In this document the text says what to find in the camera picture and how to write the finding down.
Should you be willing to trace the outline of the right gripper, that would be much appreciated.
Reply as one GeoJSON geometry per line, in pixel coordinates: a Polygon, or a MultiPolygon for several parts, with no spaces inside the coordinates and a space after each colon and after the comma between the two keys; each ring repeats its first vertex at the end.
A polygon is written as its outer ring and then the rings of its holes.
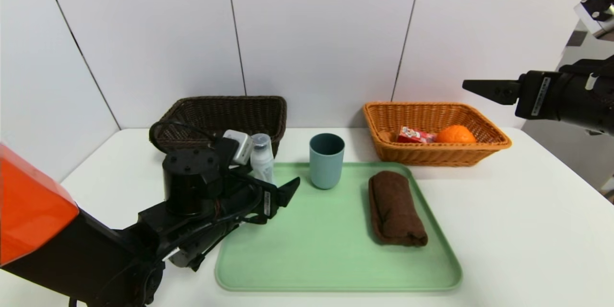
{"type": "Polygon", "coordinates": [[[530,71],[515,80],[464,80],[462,88],[528,120],[552,120],[613,135],[613,78],[530,71]]]}

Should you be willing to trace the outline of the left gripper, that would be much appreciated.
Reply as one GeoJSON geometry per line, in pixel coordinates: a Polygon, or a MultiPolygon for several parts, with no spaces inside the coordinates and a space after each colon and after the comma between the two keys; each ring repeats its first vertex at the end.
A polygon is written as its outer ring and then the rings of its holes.
{"type": "Polygon", "coordinates": [[[276,192],[278,206],[287,207],[300,183],[301,178],[296,177],[276,190],[270,183],[241,179],[228,199],[228,217],[248,224],[267,224],[276,214],[276,192]]]}

